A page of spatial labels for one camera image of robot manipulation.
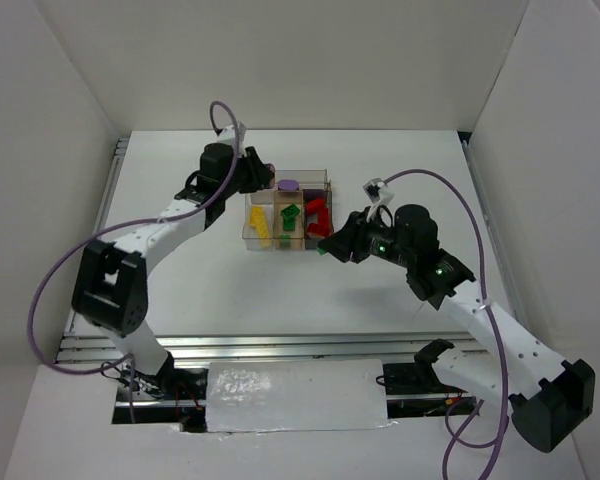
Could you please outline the green rounded lego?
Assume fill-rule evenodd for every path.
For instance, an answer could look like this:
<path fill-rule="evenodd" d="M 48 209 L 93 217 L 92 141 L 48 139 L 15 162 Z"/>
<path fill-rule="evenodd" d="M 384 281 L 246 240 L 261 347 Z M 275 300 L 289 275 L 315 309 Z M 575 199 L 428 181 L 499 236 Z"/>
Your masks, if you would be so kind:
<path fill-rule="evenodd" d="M 280 210 L 280 215 L 284 222 L 293 221 L 301 213 L 301 210 L 296 204 L 290 204 Z"/>

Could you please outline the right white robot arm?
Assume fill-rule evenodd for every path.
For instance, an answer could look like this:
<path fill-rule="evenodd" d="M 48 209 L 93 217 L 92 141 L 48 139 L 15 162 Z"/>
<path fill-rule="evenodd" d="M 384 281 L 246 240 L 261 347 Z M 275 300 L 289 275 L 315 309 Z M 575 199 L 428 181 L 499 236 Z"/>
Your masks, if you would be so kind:
<path fill-rule="evenodd" d="M 470 359 L 452 342 L 436 340 L 416 356 L 421 378 L 505 403 L 514 428 L 536 450 L 553 451 L 591 415 L 593 368 L 582 359 L 568 361 L 489 300 L 473 272 L 441 248 L 426 208 L 402 206 L 391 224 L 354 211 L 318 247 L 343 263 L 374 256 L 405 268 L 415 296 L 456 321 L 493 357 Z"/>

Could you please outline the long yellow lego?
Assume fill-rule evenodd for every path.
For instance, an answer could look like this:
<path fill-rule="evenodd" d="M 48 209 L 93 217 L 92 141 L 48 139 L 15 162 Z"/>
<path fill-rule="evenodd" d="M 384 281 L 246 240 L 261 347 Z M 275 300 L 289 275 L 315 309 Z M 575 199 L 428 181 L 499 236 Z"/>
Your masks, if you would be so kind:
<path fill-rule="evenodd" d="M 253 221 L 253 226 L 258 235 L 260 246 L 263 249 L 272 246 L 271 233 L 269 231 L 268 222 L 265 216 L 257 216 Z"/>

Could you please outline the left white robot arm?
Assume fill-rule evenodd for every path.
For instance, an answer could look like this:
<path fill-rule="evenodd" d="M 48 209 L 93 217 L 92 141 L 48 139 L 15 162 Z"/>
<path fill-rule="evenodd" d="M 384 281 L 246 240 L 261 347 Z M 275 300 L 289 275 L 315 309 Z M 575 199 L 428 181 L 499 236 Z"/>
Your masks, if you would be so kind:
<path fill-rule="evenodd" d="M 174 365 L 173 355 L 150 329 L 148 277 L 168 255 L 203 233 L 224 213 L 236 193 L 269 189 L 275 169 L 246 147 L 205 146 L 199 167 L 189 175 L 157 221 L 113 241 L 90 241 L 84 248 L 72 308 L 101 330 L 123 355 L 135 361 L 135 376 L 174 396 L 191 376 Z"/>

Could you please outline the yellow lego brick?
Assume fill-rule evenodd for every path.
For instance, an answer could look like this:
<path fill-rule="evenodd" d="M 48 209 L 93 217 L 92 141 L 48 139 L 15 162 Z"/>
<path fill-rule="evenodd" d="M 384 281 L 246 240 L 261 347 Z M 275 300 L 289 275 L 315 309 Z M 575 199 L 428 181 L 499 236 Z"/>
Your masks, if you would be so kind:
<path fill-rule="evenodd" d="M 251 207 L 249 225 L 256 229 L 267 226 L 266 215 L 265 215 L 262 207 L 260 207 L 260 206 L 252 206 Z"/>

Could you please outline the red rounded lego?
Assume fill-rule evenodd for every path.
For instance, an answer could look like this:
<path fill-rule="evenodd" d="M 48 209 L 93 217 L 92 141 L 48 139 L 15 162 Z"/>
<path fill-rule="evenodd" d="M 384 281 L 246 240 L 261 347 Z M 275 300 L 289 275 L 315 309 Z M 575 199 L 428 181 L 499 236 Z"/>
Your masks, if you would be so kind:
<path fill-rule="evenodd" d="M 305 215 L 319 215 L 326 209 L 326 201 L 324 198 L 316 198 L 305 204 Z"/>

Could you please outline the purple rounded lego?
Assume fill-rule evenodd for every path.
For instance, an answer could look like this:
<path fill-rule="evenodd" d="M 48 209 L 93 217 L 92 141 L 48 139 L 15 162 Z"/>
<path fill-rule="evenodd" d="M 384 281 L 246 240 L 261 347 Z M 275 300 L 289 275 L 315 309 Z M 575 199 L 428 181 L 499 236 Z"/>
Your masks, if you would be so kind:
<path fill-rule="evenodd" d="M 282 179 L 277 182 L 277 188 L 280 191 L 293 192 L 300 190 L 300 184 L 293 179 Z"/>

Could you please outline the purple rectangular lego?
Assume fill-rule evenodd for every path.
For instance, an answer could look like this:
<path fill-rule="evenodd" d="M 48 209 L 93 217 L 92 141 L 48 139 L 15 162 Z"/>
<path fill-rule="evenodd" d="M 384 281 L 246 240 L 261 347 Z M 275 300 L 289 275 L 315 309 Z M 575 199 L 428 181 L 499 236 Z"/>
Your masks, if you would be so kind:
<path fill-rule="evenodd" d="M 323 186 L 322 188 L 310 188 L 305 190 L 305 196 L 309 200 L 317 198 L 325 198 L 329 192 L 329 186 Z"/>

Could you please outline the green rectangular lego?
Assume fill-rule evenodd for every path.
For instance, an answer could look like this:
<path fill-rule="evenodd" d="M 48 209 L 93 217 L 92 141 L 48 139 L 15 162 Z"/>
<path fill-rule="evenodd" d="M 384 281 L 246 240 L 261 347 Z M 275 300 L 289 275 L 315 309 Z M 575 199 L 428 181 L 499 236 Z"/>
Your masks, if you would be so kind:
<path fill-rule="evenodd" d="M 296 229 L 295 219 L 284 219 L 282 223 L 284 232 L 293 232 Z"/>

